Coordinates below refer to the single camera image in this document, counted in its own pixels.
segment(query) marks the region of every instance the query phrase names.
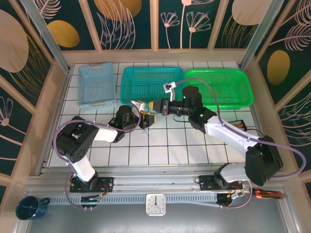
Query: cup handle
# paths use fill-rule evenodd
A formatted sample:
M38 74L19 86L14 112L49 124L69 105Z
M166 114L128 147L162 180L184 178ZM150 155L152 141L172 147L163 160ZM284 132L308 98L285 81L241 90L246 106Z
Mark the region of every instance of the cup handle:
M50 198L44 198L40 201L41 203L46 203L47 205L51 202Z

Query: plastic basket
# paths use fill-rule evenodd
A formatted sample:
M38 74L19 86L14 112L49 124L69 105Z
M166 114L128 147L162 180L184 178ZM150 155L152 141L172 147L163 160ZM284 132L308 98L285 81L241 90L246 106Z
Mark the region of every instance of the plastic basket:
M178 67L128 67L124 70L121 82L121 103L129 105L130 100L149 103L162 98L165 94L163 84L184 80L185 75ZM185 83L175 88L175 99L182 100Z
M254 95L247 75L238 69L191 69L185 78L200 78L213 88L221 109L238 110L254 102ZM187 85L197 86L202 95L203 105L217 109L215 99L208 88L200 81L191 80Z
M80 67L78 86L78 103L84 111L117 106L112 63Z

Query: light blue plastic basket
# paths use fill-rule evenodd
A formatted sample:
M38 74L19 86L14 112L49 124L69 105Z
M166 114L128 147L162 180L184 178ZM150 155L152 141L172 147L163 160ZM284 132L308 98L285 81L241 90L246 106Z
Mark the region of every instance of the light blue plastic basket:
M116 107L112 63L79 68L79 106L84 111Z
M124 70L121 82L121 98L123 104L130 100L141 100L145 103L170 98L165 94L163 84L185 79L184 72L178 67L128 67ZM175 99L182 100L185 83L175 88Z

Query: gray floor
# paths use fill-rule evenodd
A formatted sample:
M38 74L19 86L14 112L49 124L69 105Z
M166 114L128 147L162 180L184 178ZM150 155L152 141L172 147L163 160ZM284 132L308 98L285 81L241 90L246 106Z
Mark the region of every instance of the gray floor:
M216 209L194 204L169 204L167 213L150 217L145 205L101 206L93 212L71 206L50 206L27 233L284 233L276 200L253 198L241 209Z

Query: grid floor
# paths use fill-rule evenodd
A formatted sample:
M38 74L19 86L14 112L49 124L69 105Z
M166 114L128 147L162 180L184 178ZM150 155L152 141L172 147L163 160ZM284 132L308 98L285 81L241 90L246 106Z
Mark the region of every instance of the grid floor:
M115 116L120 103L120 85L126 67L181 67L183 71L193 68L237 68L235 62L164 62L164 63L114 63L116 80L117 108L85 112L80 109L78 99L78 69L87 64L76 64L69 83L58 125L71 120L74 116L95 120L101 123ZM243 119L247 127L255 124L250 108L237 111L222 111L225 121ZM87 152L92 166L132 166L167 164L223 164L244 161L244 157L225 144L221 139L201 133L189 123L176 122L173 116L157 114L156 122L148 130L137 129L127 133L118 143L94 141ZM66 166L51 151L47 166Z

